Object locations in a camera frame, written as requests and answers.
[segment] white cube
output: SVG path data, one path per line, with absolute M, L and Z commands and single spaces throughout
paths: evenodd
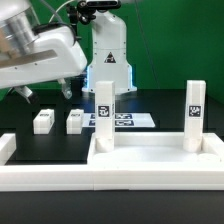
M 67 134 L 81 134 L 84 110 L 71 110 L 66 121 Z
M 41 110 L 33 121 L 34 134 L 48 134 L 54 121 L 54 110 Z

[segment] cable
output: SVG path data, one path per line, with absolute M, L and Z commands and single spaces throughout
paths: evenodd
M 54 10 L 54 8 L 51 5 L 49 5 L 45 0 L 39 0 L 39 1 L 53 13 L 53 15 L 57 18 L 57 20 L 60 23 L 64 23 L 62 18 L 59 16 L 59 14 Z
M 75 1 L 77 1 L 77 0 L 69 0 L 69 1 L 65 2 L 64 4 L 62 4 L 62 5 L 56 10 L 56 13 L 58 14 L 58 12 L 59 12 L 65 5 L 67 5 L 67 4 L 71 3 L 71 2 L 75 2 Z M 49 23 L 54 19 L 54 17 L 55 17 L 55 14 L 53 14 L 53 15 L 51 16 L 51 18 L 50 18 L 50 20 L 49 20 Z
M 157 88 L 160 89 L 158 76 L 156 74 L 155 66 L 154 66 L 154 63 L 153 63 L 152 54 L 151 54 L 151 51 L 150 51 L 149 46 L 148 46 L 147 41 L 146 41 L 146 36 L 145 36 L 144 29 L 143 29 L 141 16 L 140 16 L 140 13 L 139 13 L 138 3 L 137 3 L 137 0 L 134 0 L 134 1 L 135 1 L 135 10 L 136 10 L 137 18 L 138 18 L 138 24 L 139 24 L 139 27 L 140 27 L 140 31 L 141 31 L 143 42 L 145 44 L 145 48 L 146 48 L 146 52 L 147 52 L 147 55 L 148 55 L 149 64 L 151 66 L 152 74 L 153 74 L 154 80 L 156 82 Z

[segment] marker block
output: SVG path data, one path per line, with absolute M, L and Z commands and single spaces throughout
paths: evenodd
M 183 148 L 189 152 L 201 150 L 205 90 L 205 81 L 187 81 Z
M 71 110 L 66 121 L 67 134 L 81 134 L 84 110 Z
M 34 134 L 49 134 L 54 121 L 54 110 L 41 110 L 33 121 Z
M 0 165 L 5 165 L 16 150 L 15 134 L 4 134 L 0 138 Z
M 96 148 L 100 152 L 114 150 L 115 84 L 113 81 L 96 83 Z

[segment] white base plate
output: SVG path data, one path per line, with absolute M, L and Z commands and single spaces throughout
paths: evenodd
M 203 134 L 191 154 L 182 142 L 183 133 L 121 132 L 115 151 L 99 154 L 93 135 L 87 165 L 0 166 L 0 191 L 224 190 L 224 143 Z
M 83 127 L 95 127 L 95 114 L 84 114 Z M 116 128 L 154 128 L 155 123 L 149 113 L 116 113 Z

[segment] green backdrop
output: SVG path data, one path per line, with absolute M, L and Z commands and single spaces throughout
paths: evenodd
M 48 9 L 39 0 L 31 2 L 40 21 L 48 22 Z M 64 2 L 48 0 L 54 8 Z M 136 86 L 184 89 L 186 80 L 201 79 L 207 82 L 208 94 L 224 103 L 224 1 L 142 0 L 135 6 L 124 3 L 112 12 L 127 24 L 127 58 Z M 65 11 L 61 15 L 68 21 Z M 79 35 L 90 62 L 91 26 L 80 24 Z

